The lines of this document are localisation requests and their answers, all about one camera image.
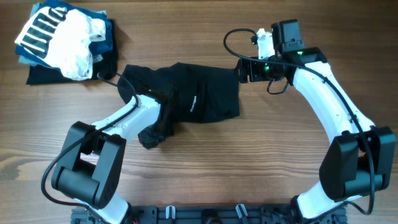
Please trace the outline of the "black polo shirt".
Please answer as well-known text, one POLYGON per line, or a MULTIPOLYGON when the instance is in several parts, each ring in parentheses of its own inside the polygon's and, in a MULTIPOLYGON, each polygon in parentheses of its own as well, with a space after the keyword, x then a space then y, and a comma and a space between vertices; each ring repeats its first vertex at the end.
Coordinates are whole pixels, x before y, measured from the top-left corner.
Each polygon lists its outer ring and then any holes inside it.
POLYGON ((172 125, 213 123, 240 115, 239 83, 232 69, 187 63, 157 70, 126 65, 117 85, 125 103, 131 100, 133 90, 167 95, 173 102, 165 121, 172 125))

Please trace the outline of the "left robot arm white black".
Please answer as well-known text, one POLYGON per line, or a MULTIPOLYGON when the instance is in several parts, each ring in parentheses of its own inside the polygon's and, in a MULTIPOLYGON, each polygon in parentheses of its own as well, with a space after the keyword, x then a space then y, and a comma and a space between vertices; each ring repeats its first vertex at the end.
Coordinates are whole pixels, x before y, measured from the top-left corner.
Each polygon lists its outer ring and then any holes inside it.
POLYGON ((135 95, 117 112, 93 124, 76 122, 51 163, 51 186, 103 223, 132 222, 131 205, 117 193, 126 146, 167 114, 171 99, 135 95))

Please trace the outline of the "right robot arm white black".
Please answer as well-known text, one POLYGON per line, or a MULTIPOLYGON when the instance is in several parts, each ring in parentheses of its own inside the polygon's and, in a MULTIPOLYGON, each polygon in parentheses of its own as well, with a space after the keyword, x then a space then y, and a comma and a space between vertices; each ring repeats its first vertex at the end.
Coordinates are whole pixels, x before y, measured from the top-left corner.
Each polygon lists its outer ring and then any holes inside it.
POLYGON ((291 223, 321 220, 347 205, 363 215, 374 209, 376 192, 389 186, 396 136, 378 128, 354 105, 317 47, 293 49, 265 59, 239 56, 239 74, 249 81, 286 78, 308 101, 330 142, 319 181, 290 201, 291 223))

